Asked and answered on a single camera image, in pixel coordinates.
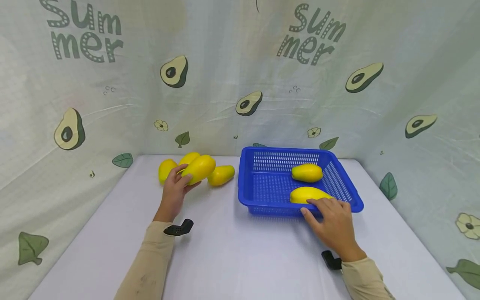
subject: mango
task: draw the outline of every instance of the mango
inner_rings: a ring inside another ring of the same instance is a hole
[[[212,174],[215,170],[216,162],[210,155],[202,155],[194,159],[188,164],[182,172],[182,177],[187,174],[192,174],[192,179],[188,182],[188,185],[196,184],[199,181],[204,180],[208,175]]]
[[[186,154],[179,162],[179,165],[183,165],[183,164],[189,164],[191,163],[194,159],[196,159],[197,157],[199,157],[200,154],[197,153],[197,152],[190,152],[188,154]]]
[[[166,159],[162,161],[162,163],[158,167],[158,180],[160,181],[160,184],[165,183],[165,180],[167,180],[168,174],[176,166],[177,166],[177,163],[173,159]]]
[[[235,175],[235,168],[233,166],[218,166],[208,175],[208,183],[212,186],[220,186],[227,183]]]
[[[290,193],[290,202],[298,204],[308,204],[308,199],[333,198],[322,190],[310,186],[302,186],[294,189]]]
[[[292,178],[303,182],[316,182],[322,179],[322,168],[314,164],[304,164],[292,168]]]

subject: blue plastic basket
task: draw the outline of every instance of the blue plastic basket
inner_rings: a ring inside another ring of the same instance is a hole
[[[291,170],[302,164],[317,164],[323,178],[314,183],[293,180]],[[302,216],[307,207],[321,217],[314,205],[290,203],[290,193],[301,186],[312,186],[350,203],[353,213],[363,209],[355,186],[330,151],[271,147],[245,147],[239,168],[239,200],[254,215]]]

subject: table surface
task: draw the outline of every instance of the table surface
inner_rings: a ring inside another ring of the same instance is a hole
[[[180,156],[144,155],[120,179],[30,297],[112,299],[162,195],[159,164]],[[239,157],[215,157],[233,165]],[[355,160],[340,160],[365,203],[354,214],[359,245],[375,260],[398,299],[464,299],[446,273]],[[350,299],[339,271],[325,266],[326,247],[299,218],[253,216],[237,198],[237,175],[186,196],[175,220],[194,221],[176,238],[164,300]]]

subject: white flower illustration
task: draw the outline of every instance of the white flower illustration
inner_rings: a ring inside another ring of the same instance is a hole
[[[480,239],[480,220],[477,217],[461,213],[458,215],[455,224],[467,238]]]
[[[168,125],[167,125],[167,122],[165,121],[156,120],[153,124],[160,131],[168,131]]]
[[[320,132],[322,132],[322,129],[318,127],[313,127],[312,129],[307,130],[308,137],[311,139],[317,137]]]

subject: sleeve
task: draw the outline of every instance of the sleeve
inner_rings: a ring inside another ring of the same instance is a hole
[[[161,299],[174,236],[163,233],[172,223],[152,222],[115,300]]]
[[[342,263],[343,280],[353,300],[395,300],[370,258]]]

